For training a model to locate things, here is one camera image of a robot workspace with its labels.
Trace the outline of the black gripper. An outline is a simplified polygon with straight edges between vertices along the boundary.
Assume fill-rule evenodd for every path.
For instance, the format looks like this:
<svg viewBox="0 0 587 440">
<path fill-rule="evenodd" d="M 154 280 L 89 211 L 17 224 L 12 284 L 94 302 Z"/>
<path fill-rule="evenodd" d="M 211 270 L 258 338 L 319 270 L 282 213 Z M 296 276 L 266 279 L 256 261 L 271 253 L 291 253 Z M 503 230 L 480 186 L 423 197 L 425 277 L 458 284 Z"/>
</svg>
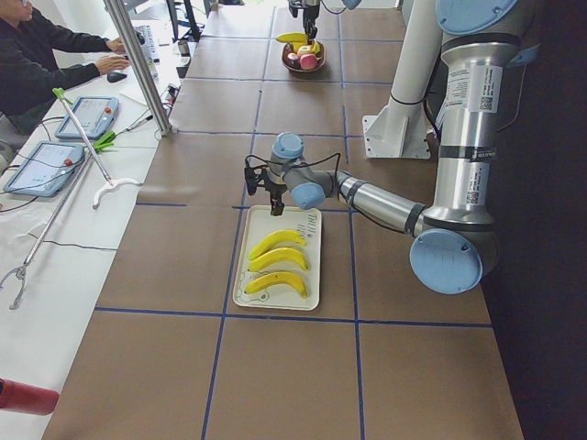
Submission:
<svg viewBox="0 0 587 440">
<path fill-rule="evenodd" d="M 271 162 L 267 165 L 264 185 L 270 194 L 271 216 L 282 215 L 284 209 L 282 196 L 287 192 L 287 186 L 283 179 L 282 164 Z"/>
<path fill-rule="evenodd" d="M 319 17 L 319 0 L 289 0 L 288 9 L 293 17 L 303 14 L 303 26 L 309 39 L 314 39 L 317 34 L 316 19 Z"/>
</svg>

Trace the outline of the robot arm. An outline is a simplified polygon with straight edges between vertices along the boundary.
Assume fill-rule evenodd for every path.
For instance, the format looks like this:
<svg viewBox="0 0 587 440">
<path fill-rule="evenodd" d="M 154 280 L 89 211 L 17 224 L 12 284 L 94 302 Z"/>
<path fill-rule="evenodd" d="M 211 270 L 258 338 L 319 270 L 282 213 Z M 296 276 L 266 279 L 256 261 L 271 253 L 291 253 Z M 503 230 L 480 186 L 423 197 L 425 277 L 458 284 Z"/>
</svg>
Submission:
<svg viewBox="0 0 587 440">
<path fill-rule="evenodd" d="M 343 170 L 315 171 L 305 161 L 302 139 L 282 133 L 262 171 L 246 168 L 249 193 L 268 191 L 280 215 L 290 193 L 302 209 L 336 196 L 348 207 L 413 238 L 410 263 L 429 289 L 471 290 L 496 265 L 493 218 L 485 205 L 496 149 L 504 70 L 537 55 L 543 5 L 539 1 L 416 1 L 388 104 L 364 117 L 369 158 L 413 159 L 426 155 L 415 139 L 426 120 L 426 96 L 439 62 L 448 69 L 437 177 L 431 205 L 387 192 Z"/>
</svg>

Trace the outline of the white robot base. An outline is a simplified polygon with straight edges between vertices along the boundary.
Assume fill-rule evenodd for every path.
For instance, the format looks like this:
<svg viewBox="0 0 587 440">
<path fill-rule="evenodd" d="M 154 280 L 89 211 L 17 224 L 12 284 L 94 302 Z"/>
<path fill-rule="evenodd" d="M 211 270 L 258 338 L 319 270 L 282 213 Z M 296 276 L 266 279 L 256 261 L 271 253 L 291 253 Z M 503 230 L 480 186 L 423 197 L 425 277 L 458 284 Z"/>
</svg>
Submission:
<svg viewBox="0 0 587 440">
<path fill-rule="evenodd" d="M 435 9 L 434 1 L 413 2 L 388 104 L 362 118 L 369 159 L 430 158 L 424 101 L 442 40 Z"/>
</svg>

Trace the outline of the person's left hand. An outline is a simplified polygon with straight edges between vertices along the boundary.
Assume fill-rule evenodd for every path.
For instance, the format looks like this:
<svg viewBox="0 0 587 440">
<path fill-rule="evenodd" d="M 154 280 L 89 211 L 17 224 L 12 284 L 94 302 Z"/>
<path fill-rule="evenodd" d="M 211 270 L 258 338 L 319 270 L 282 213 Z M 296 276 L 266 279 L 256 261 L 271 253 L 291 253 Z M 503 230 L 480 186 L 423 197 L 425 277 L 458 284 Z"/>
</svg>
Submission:
<svg viewBox="0 0 587 440">
<path fill-rule="evenodd" d="M 107 39 L 106 46 L 115 54 L 125 54 L 126 49 L 121 38 Z"/>
</svg>

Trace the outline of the person's right hand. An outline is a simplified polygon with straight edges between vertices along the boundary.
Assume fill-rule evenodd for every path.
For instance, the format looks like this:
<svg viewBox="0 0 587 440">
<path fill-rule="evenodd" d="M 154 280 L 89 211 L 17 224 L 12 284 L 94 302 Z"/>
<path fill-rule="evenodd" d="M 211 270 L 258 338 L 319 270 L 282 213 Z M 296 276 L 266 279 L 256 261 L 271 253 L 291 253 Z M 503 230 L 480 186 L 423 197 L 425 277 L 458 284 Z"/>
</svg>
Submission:
<svg viewBox="0 0 587 440">
<path fill-rule="evenodd" d="M 101 75 L 106 75 L 113 71 L 123 71 L 130 65 L 130 62 L 122 55 L 112 55 L 96 60 L 94 65 Z"/>
</svg>

